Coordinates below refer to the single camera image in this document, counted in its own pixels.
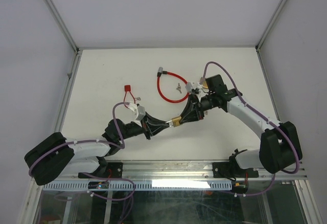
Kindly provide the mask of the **medium brass padlock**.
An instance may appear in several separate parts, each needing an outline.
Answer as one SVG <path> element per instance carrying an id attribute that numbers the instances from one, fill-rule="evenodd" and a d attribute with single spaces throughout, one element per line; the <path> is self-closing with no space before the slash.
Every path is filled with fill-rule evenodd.
<path id="1" fill-rule="evenodd" d="M 178 126 L 180 126 L 180 121 L 181 121 L 181 116 L 178 116 L 178 117 L 172 118 L 171 120 L 167 121 L 166 123 L 170 127 L 178 127 Z"/>

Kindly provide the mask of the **cable lock keys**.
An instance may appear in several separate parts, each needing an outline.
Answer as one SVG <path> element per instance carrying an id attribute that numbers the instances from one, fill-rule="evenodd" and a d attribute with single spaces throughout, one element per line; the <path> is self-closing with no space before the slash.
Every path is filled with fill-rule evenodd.
<path id="1" fill-rule="evenodd" d="M 176 90 L 178 90 L 182 94 L 180 83 L 178 83 Z"/>

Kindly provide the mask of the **large brass padlock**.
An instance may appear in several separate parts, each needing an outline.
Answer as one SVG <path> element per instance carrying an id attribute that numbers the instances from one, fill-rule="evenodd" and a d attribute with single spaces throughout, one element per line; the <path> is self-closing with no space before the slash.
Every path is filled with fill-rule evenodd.
<path id="1" fill-rule="evenodd" d="M 208 86 L 207 86 L 207 83 L 206 83 L 206 79 L 204 77 L 201 77 L 200 78 L 200 82 L 199 83 L 202 85 L 202 87 L 204 89 L 208 89 Z"/>

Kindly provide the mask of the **red cable lock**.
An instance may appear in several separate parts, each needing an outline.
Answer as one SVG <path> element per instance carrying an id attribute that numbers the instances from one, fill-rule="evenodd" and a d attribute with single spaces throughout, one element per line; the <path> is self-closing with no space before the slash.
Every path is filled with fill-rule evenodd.
<path id="1" fill-rule="evenodd" d="M 161 79 L 163 76 L 164 76 L 163 78 L 164 80 L 166 80 L 166 77 L 172 77 L 175 80 L 175 82 L 171 81 L 170 84 L 174 84 L 174 86 L 168 88 L 168 86 L 166 85 L 162 89 Z M 156 80 L 157 91 L 162 99 L 164 99 L 169 103 L 174 103 L 174 104 L 182 103 L 188 99 L 189 96 L 188 92 L 182 89 L 182 85 L 183 84 L 186 85 L 187 81 L 182 76 L 173 72 L 166 71 L 163 69 L 163 67 L 159 67 L 156 77 L 157 77 Z M 176 90 L 178 83 L 180 83 L 182 94 L 178 90 Z"/>

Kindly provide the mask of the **small red padlock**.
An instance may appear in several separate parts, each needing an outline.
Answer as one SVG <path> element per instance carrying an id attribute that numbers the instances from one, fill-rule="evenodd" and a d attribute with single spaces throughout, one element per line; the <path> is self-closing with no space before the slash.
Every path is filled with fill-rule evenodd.
<path id="1" fill-rule="evenodd" d="M 130 85 L 125 85 L 124 89 L 125 89 L 125 92 L 130 92 L 131 91 L 131 86 Z"/>

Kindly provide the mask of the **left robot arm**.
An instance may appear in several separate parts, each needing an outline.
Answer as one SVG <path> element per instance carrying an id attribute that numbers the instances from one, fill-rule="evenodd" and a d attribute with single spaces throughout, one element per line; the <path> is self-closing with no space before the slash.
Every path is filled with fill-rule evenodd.
<path id="1" fill-rule="evenodd" d="M 39 186 L 67 175 L 112 177 L 105 158 L 121 150 L 126 139 L 144 135 L 149 140 L 169 126 L 168 122 L 145 114 L 140 121 L 127 124 L 112 119 L 100 139 L 67 141 L 62 133 L 55 132 L 30 150 L 24 160 L 29 175 Z"/>

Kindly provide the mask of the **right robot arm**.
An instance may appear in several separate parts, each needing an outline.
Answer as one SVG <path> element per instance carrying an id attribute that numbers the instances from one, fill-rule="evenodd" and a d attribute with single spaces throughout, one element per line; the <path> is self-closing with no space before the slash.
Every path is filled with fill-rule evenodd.
<path id="1" fill-rule="evenodd" d="M 275 174 L 287 172 L 286 168 L 291 165 L 295 165 L 293 174 L 299 170 L 302 151 L 293 123 L 265 116 L 252 107 L 236 88 L 228 89 L 220 75 L 203 79 L 200 83 L 188 82 L 185 88 L 188 101 L 175 126 L 202 120 L 206 111 L 220 108 L 242 121 L 260 139 L 256 150 L 235 150 L 229 157 L 230 174 L 241 176 L 250 168 L 264 168 Z"/>

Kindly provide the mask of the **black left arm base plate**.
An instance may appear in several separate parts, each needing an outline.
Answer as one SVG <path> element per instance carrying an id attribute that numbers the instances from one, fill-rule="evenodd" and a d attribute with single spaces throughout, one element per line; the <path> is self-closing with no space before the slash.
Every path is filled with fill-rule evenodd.
<path id="1" fill-rule="evenodd" d="M 100 165 L 94 172 L 89 173 L 96 178 L 122 178 L 123 163 L 105 163 Z"/>

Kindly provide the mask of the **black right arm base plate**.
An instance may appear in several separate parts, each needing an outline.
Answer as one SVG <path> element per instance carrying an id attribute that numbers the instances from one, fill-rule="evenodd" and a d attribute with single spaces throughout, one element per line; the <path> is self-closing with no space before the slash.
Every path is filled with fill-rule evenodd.
<path id="1" fill-rule="evenodd" d="M 253 168 L 241 169 L 237 164 L 230 162 L 213 162 L 212 170 L 214 178 L 236 180 L 237 178 L 258 178 L 259 173 Z"/>

